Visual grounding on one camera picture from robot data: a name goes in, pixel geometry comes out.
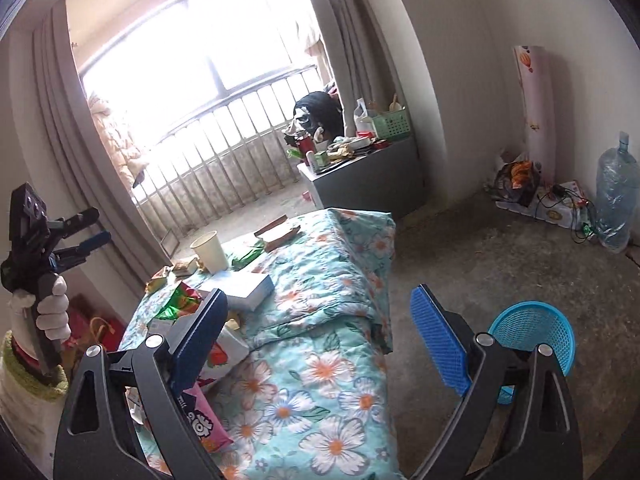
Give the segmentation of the left white gloved hand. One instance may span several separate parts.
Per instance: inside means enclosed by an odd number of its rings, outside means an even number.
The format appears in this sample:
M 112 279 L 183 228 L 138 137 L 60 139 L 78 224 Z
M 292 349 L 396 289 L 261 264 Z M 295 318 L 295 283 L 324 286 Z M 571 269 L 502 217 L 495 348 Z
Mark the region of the left white gloved hand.
M 66 341 L 70 338 L 68 324 L 67 284 L 61 275 L 54 280 L 50 292 L 37 304 L 38 318 L 36 327 L 42 330 L 49 340 Z M 32 348 L 32 336 L 27 326 L 26 312 L 35 305 L 36 297 L 24 289 L 17 289 L 9 301 L 11 311 L 11 330 L 16 342 L 22 349 Z

